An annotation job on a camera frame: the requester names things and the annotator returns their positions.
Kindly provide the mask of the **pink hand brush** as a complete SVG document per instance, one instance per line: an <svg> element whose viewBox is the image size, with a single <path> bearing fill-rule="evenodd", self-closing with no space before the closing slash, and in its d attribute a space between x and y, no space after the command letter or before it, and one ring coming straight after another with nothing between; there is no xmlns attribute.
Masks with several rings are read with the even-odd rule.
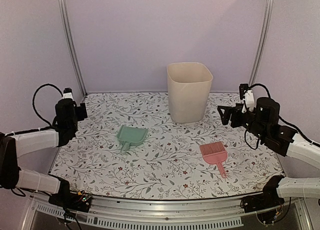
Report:
<svg viewBox="0 0 320 230"><path fill-rule="evenodd" d="M217 165L222 178L227 178L223 163L228 158L228 153L221 141L203 144L199 146L203 160L210 165Z"/></svg>

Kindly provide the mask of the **green plastic dustpan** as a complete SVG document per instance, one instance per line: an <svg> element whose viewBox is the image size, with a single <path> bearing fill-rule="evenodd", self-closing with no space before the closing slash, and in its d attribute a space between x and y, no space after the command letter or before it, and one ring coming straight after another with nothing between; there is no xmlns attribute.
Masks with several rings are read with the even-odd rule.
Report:
<svg viewBox="0 0 320 230"><path fill-rule="evenodd" d="M122 125L116 135L121 145L120 152L126 153L130 147L140 146L148 135L147 128L137 128Z"/></svg>

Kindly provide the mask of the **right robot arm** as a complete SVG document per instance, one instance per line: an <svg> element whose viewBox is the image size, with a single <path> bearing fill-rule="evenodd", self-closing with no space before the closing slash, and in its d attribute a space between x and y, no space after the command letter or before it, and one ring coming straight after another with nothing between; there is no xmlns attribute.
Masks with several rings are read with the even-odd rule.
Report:
<svg viewBox="0 0 320 230"><path fill-rule="evenodd" d="M256 137L254 149L265 146L279 155L284 173L272 176L258 195L245 196L241 207L246 213L284 204L286 198L320 198L320 145L307 139L292 123L283 121L280 104L260 97L253 110L245 103L217 107L223 125L243 127Z"/></svg>

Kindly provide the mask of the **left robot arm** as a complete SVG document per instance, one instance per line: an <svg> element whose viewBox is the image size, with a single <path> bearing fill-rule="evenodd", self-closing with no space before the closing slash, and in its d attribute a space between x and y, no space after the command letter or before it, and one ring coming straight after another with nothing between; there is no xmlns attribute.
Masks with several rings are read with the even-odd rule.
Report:
<svg viewBox="0 0 320 230"><path fill-rule="evenodd" d="M64 98L55 105L51 126L0 135L0 186L49 196L49 203L68 210L89 212L91 196L71 191L62 177L47 173L55 152L76 137L78 122L87 118L86 105Z"/></svg>

